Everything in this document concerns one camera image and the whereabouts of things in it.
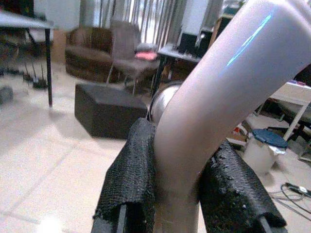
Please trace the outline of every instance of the brown sofa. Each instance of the brown sofa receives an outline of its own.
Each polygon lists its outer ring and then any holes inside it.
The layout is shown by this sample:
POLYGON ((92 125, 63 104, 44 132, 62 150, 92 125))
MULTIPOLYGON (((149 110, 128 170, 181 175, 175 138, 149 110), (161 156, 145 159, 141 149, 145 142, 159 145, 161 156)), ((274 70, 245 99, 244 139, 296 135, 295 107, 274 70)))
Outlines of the brown sofa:
MULTIPOLYGON (((80 27, 67 33, 66 71, 81 79, 105 82, 112 64, 110 29, 80 27)), ((117 79, 117 71, 110 80, 117 79)))

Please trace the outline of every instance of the black ottoman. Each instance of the black ottoman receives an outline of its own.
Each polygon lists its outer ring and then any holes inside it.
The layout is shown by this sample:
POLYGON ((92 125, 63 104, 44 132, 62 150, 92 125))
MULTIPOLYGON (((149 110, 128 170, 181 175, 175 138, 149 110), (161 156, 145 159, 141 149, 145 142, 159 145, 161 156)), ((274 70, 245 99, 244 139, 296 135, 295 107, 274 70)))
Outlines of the black ottoman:
POLYGON ((126 139, 132 124, 146 113, 146 105, 124 91, 76 85, 74 114, 91 136, 126 139))

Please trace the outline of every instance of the desk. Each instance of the desk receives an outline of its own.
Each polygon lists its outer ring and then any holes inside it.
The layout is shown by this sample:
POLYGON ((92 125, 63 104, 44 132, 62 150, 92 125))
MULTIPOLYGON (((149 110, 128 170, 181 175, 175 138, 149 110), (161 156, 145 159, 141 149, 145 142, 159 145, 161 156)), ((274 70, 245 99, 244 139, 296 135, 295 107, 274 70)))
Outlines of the desk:
POLYGON ((52 107, 52 78, 51 78, 51 45, 50 45, 50 30, 53 28, 50 22, 37 20, 30 17, 13 14, 6 11, 0 11, 0 28, 34 28, 45 30, 45 45, 47 58, 47 80, 48 80, 48 95, 49 106, 52 107))
POLYGON ((161 82, 161 74, 163 72, 164 66, 167 64, 169 60, 175 61, 176 59, 199 63, 201 58, 193 57, 191 55, 179 53, 177 50, 173 49, 173 44, 167 44, 163 48, 161 48, 158 52, 160 56, 160 65, 155 75, 155 81, 152 85, 152 96, 155 95, 156 91, 159 89, 161 82))
MULTIPOLYGON (((287 82, 279 90, 277 90, 270 98, 298 104, 301 106, 299 112, 293 119, 291 125, 289 126, 287 132, 283 137, 284 140, 287 141, 291 133, 293 132, 295 126, 297 125, 298 121, 300 120, 301 116, 304 114, 306 108, 311 102, 311 87, 307 85, 302 86, 291 82, 287 82)), ((257 114, 260 113, 262 106, 263 105, 260 106, 257 114)))

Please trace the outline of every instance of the silver metal tube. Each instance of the silver metal tube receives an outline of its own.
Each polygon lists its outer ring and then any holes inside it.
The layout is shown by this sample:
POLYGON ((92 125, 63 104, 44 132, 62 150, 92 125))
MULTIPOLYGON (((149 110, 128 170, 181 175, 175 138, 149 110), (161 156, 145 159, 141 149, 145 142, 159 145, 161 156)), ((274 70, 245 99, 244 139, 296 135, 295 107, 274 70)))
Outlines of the silver metal tube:
POLYGON ((225 137, 311 63, 301 0, 249 1, 185 80, 155 134, 155 233, 197 232, 197 184, 225 137))

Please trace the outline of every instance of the pink cloth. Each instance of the pink cloth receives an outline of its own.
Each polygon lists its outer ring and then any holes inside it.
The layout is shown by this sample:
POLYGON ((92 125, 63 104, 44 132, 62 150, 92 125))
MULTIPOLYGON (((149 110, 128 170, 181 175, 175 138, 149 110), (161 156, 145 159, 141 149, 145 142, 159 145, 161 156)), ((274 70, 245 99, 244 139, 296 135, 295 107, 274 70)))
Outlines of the pink cloth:
POLYGON ((135 57, 141 60, 154 61, 157 58, 156 52, 138 52, 135 57))

